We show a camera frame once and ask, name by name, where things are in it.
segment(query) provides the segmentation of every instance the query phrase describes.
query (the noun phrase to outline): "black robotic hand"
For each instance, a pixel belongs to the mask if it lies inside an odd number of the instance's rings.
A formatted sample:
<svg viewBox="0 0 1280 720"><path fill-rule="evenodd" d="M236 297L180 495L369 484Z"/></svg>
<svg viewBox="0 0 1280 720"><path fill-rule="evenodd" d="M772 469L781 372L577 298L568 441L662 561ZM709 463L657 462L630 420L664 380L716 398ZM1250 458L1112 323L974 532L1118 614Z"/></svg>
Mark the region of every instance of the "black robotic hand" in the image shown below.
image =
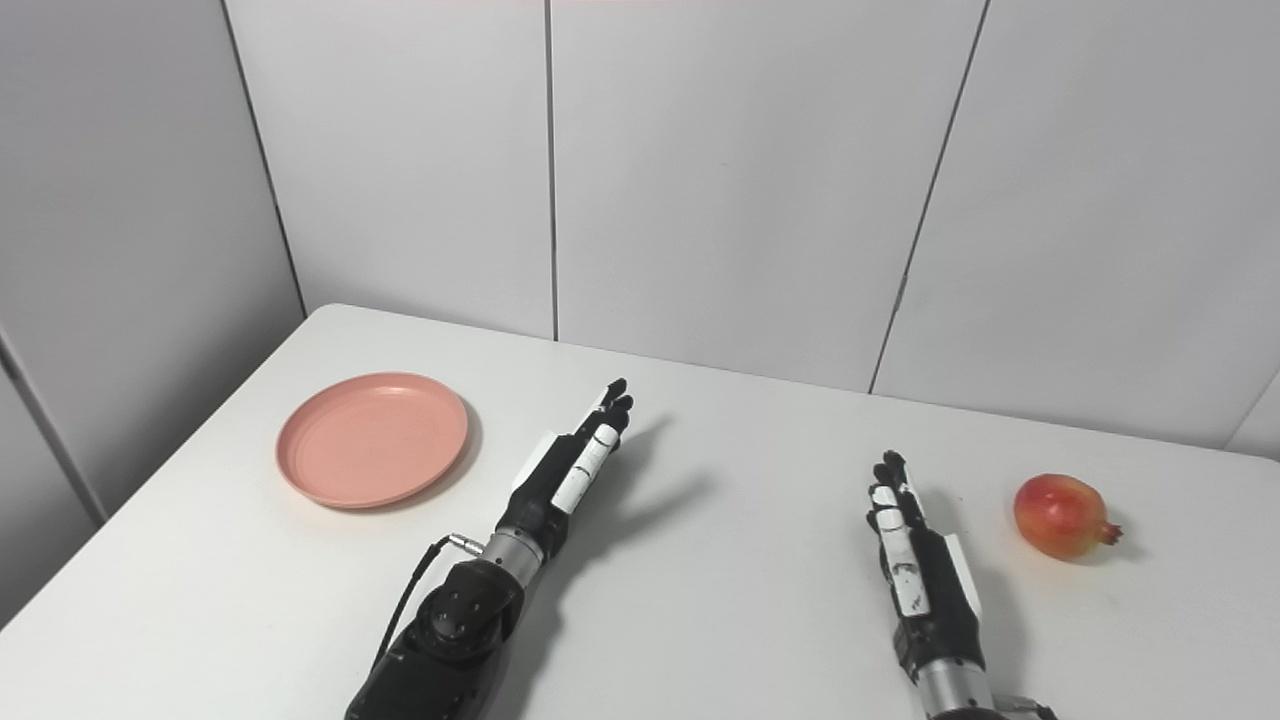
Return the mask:
<svg viewBox="0 0 1280 720"><path fill-rule="evenodd" d="M449 536L422 557L347 720L472 720L484 706L525 588L564 544L568 520L630 421L626 380L609 384L568 434L548 433L518 473L488 543ZM454 565L390 642L417 578L447 543Z"/></svg>
<svg viewBox="0 0 1280 720"><path fill-rule="evenodd" d="M892 450L874 468L867 521L879 536L881 569L893 594L899 665L920 691L931 720L1056 720L1033 700L992 696L978 623L982 605L955 534L929 528Z"/></svg>

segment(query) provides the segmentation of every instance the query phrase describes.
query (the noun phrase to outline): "tabletop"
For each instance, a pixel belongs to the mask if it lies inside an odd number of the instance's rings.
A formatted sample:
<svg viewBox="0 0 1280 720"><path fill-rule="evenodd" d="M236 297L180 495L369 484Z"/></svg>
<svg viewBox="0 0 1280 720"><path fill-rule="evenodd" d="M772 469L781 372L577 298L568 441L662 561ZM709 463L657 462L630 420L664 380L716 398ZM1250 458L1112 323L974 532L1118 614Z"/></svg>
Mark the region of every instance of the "tabletop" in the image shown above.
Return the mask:
<svg viewBox="0 0 1280 720"><path fill-rule="evenodd" d="M311 502L274 464L282 424L383 370L463 398L463 457L388 509ZM996 692L1062 720L1274 711L1275 462L330 305L0 632L0 716L340 717L426 546L486 538L540 434L617 377L631 428L531 588L488 720L920 717L864 520L886 448L960 534ZM1062 562L1023 542L1011 498L1046 471L1098 487L1121 543Z"/></svg>

